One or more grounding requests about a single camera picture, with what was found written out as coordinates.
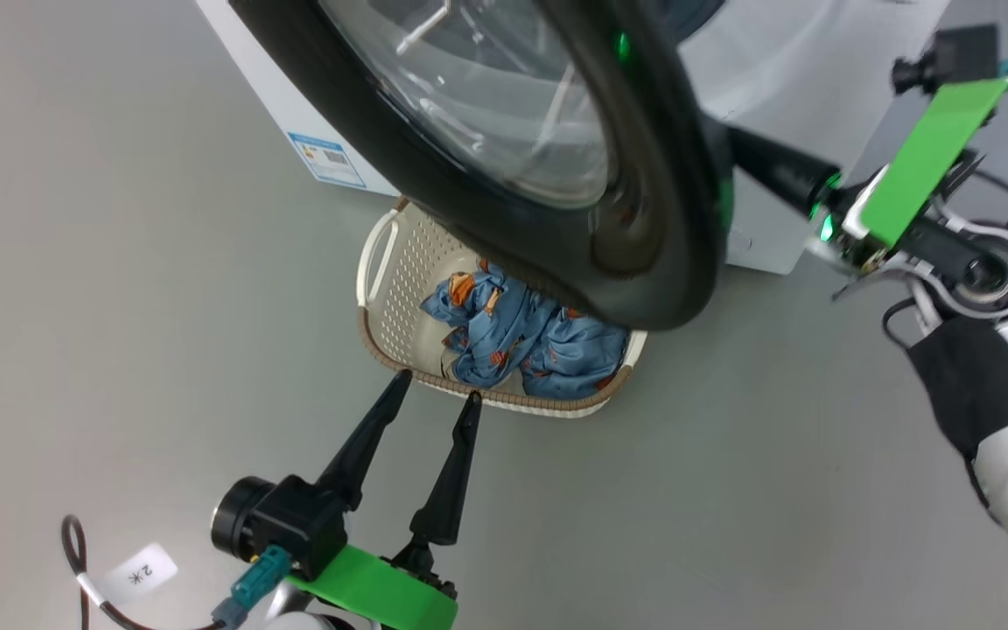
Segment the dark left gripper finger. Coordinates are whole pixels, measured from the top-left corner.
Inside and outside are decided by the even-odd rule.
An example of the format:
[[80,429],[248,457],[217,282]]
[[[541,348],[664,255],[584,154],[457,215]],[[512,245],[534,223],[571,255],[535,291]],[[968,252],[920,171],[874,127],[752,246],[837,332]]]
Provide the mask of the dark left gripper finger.
[[318,478],[318,486],[335,492],[348,512],[359,509],[361,487],[379,443],[384,431],[399,415],[412,382],[411,371],[396,372],[395,378],[381,392]]
[[481,394],[471,392],[452,430],[452,446],[427,502],[413,515],[409,530],[439,546],[456,545],[471,479],[473,451],[479,435]]

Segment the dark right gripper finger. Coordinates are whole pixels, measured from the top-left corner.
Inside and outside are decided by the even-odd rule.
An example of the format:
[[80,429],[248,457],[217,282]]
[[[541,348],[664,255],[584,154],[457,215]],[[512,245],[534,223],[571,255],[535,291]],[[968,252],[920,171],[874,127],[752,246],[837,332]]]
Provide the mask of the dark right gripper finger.
[[733,163],[804,218],[843,198],[843,173],[829,161],[739,127],[727,129]]

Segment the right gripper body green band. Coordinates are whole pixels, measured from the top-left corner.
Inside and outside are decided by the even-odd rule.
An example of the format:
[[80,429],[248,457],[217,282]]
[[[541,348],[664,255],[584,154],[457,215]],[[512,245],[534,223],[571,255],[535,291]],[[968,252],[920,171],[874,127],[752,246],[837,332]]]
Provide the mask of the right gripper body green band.
[[1008,302],[1003,236],[942,210],[944,179],[1007,88],[1001,79],[940,87],[891,163],[815,205],[807,251],[856,279],[919,279],[944,302]]

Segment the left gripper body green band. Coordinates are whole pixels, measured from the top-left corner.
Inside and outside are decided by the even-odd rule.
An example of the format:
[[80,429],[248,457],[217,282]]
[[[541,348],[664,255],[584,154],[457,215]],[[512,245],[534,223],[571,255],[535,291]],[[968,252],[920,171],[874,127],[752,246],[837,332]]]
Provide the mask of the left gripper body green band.
[[405,571],[352,545],[312,581],[288,583],[329,606],[391,629],[452,629],[459,603]]

